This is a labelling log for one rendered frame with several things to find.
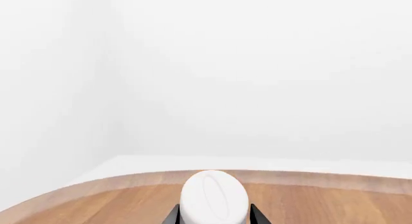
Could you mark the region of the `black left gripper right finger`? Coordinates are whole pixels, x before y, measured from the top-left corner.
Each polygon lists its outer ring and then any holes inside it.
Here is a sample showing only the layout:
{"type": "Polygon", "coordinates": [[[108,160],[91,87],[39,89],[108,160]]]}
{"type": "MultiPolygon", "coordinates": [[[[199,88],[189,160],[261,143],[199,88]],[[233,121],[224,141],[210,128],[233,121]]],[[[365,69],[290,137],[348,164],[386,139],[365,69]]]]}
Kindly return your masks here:
{"type": "Polygon", "coordinates": [[[255,206],[250,204],[250,224],[271,224],[268,218],[255,206]]]}

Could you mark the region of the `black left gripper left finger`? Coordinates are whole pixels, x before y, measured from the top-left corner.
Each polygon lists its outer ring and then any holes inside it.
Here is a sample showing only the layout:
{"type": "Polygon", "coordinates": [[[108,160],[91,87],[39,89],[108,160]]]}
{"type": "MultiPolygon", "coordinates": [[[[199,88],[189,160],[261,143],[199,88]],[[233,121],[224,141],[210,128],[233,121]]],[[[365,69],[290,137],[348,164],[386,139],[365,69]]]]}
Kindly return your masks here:
{"type": "Polygon", "coordinates": [[[164,219],[164,224],[180,224],[180,204],[176,204],[164,219]]]}

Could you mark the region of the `white oval object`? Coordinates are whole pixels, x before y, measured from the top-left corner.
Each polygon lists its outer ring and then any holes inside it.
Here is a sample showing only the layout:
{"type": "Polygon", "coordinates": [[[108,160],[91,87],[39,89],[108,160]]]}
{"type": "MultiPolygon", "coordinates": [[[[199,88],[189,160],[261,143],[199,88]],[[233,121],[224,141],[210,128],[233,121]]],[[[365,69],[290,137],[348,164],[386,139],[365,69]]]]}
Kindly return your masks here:
{"type": "Polygon", "coordinates": [[[183,224],[246,224],[248,194],[235,177],[223,171],[200,171],[183,185],[180,221],[183,224]]]}

